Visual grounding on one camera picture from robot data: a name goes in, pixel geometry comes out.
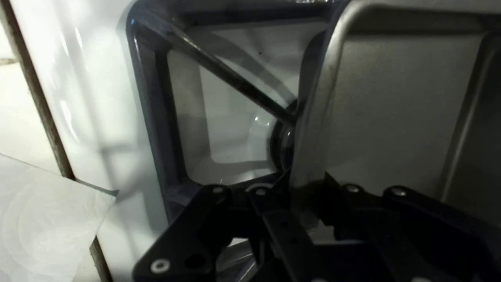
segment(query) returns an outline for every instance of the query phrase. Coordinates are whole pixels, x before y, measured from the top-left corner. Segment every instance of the screw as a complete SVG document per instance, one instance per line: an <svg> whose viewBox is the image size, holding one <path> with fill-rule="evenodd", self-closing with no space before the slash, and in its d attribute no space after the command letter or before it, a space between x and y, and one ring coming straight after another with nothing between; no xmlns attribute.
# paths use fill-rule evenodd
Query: screw
<svg viewBox="0 0 501 282"><path fill-rule="evenodd" d="M267 190L256 190L257 196L267 196Z"/></svg>
<svg viewBox="0 0 501 282"><path fill-rule="evenodd" d="M217 187L217 188L214 188L214 193L215 194L221 194L221 193L225 193L225 188L223 187Z"/></svg>
<svg viewBox="0 0 501 282"><path fill-rule="evenodd" d="M153 263L151 270L156 274L168 273L171 268L171 262L167 259L159 259Z"/></svg>
<svg viewBox="0 0 501 282"><path fill-rule="evenodd" d="M361 191L359 187L347 187L347 190L348 190L350 193L355 193L355 194Z"/></svg>
<svg viewBox="0 0 501 282"><path fill-rule="evenodd" d="M408 193L405 190L401 190L401 188L392 188L392 193L395 196L400 196L400 198L406 198L408 196Z"/></svg>

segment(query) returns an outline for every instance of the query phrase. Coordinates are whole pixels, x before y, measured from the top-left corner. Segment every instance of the white wall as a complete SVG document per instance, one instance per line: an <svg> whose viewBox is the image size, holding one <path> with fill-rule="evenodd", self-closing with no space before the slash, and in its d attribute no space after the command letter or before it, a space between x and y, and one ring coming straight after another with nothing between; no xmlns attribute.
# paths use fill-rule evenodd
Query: white wall
<svg viewBox="0 0 501 282"><path fill-rule="evenodd" d="M60 174L41 118L35 108L29 85L0 25L0 154ZM88 256L76 282L99 281Z"/></svg>

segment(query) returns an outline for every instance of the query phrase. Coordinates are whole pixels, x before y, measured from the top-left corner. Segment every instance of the black mechanism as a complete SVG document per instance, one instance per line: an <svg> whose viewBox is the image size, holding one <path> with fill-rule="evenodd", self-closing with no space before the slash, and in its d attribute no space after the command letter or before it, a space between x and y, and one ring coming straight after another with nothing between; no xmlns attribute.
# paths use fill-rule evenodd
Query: black mechanism
<svg viewBox="0 0 501 282"><path fill-rule="evenodd" d="M405 187L378 198L326 176L314 213L331 241L314 243L289 210L287 179L273 188L204 187L140 260L135 279L218 281L220 254L246 238L257 282L501 281L499 229Z"/></svg>

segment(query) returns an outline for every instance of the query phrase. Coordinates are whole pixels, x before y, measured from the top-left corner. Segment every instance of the white panel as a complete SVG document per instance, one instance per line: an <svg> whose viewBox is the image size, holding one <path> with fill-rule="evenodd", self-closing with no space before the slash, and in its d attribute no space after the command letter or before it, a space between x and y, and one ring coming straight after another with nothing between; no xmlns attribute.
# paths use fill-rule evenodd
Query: white panel
<svg viewBox="0 0 501 282"><path fill-rule="evenodd" d="M99 241L131 279L167 227L126 39L132 2L12 3L77 179L121 193Z"/></svg>

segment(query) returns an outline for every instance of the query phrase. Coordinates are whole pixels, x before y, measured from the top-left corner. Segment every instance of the metal bar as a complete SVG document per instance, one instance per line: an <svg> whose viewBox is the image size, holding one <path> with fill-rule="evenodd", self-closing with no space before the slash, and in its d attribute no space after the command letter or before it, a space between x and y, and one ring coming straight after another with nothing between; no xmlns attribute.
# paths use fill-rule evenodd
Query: metal bar
<svg viewBox="0 0 501 282"><path fill-rule="evenodd" d="M287 111L284 107L281 107L278 102L270 99L265 93L262 93L257 86L254 86L251 82L248 82L245 77L237 74L232 68L225 64L221 60L218 60L215 55L204 50L201 46L198 46L185 32L178 28L171 24L173 32L176 33L176 38L173 38L178 50L190 55L198 63L201 63L204 68L207 68L210 72L218 75L221 80L239 90L243 96L246 96L250 100L253 100L256 105L267 110L270 115L278 118L279 121L295 126L297 118Z"/></svg>

